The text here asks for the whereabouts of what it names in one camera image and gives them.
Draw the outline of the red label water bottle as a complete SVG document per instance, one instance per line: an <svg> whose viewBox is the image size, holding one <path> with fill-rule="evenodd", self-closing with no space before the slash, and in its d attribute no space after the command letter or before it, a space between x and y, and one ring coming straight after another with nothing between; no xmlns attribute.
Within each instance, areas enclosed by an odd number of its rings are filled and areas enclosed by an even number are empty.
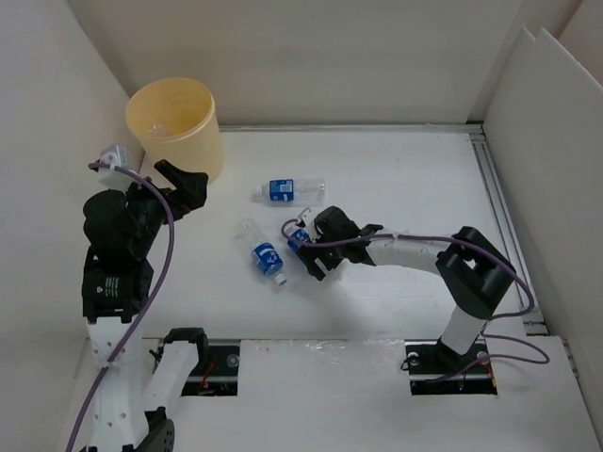
<svg viewBox="0 0 603 452"><path fill-rule="evenodd" d="M166 137L170 137L171 136L171 132L169 130L169 127L162 122L156 122L154 123L147 131L146 131L147 135L149 137L154 137L154 138L166 138Z"/></svg>

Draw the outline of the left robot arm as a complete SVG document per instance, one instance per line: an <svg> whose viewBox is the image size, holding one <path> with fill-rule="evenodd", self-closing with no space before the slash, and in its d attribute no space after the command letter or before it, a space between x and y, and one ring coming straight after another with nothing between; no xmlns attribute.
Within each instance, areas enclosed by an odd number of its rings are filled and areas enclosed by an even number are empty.
<svg viewBox="0 0 603 452"><path fill-rule="evenodd" d="M201 328L171 330L145 382L142 322L171 266L174 224L204 206L208 176L161 160L155 169L171 187L159 188L116 164L97 160L89 167L119 173L132 182L126 190L95 194L83 207L90 246L83 268L82 309L98 374L65 448L74 449L89 417L92 431L86 451L172 451L173 412L190 373L209 365L208 339Z"/></svg>

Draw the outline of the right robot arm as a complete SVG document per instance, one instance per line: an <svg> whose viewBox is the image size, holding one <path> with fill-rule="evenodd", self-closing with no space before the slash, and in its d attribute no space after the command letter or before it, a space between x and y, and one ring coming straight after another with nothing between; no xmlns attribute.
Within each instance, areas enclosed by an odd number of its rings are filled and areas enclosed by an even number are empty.
<svg viewBox="0 0 603 452"><path fill-rule="evenodd" d="M342 262L400 266L442 279L455 308L436 342L435 359L448 371L470 357L481 330L514 281L515 269L480 231L464 226L445 236L418 236L387 230L380 224L359 227L342 209L317 214L304 209L282 227L287 245L308 273L321 281Z"/></svg>

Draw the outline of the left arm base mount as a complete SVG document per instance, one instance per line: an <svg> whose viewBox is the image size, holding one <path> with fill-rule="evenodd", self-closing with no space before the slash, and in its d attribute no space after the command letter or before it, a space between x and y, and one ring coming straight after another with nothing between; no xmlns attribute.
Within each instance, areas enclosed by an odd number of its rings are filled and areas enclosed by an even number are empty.
<svg viewBox="0 0 603 452"><path fill-rule="evenodd" d="M240 364L240 341L235 339L209 339L203 328L187 327L172 329L159 340L148 354L159 365L163 355L165 340L192 342L198 347L200 358L190 372L183 387L183 396L236 396L238 369Z"/></svg>

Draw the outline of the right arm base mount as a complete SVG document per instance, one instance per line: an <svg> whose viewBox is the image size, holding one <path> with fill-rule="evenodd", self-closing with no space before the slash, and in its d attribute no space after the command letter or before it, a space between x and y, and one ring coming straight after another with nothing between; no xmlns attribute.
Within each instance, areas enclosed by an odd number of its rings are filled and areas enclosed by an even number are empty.
<svg viewBox="0 0 603 452"><path fill-rule="evenodd" d="M411 340L404 343L405 358L400 370L409 378L413 396L496 396L494 373L488 362L475 363L486 356L484 340L478 339L465 355L445 349L436 340Z"/></svg>

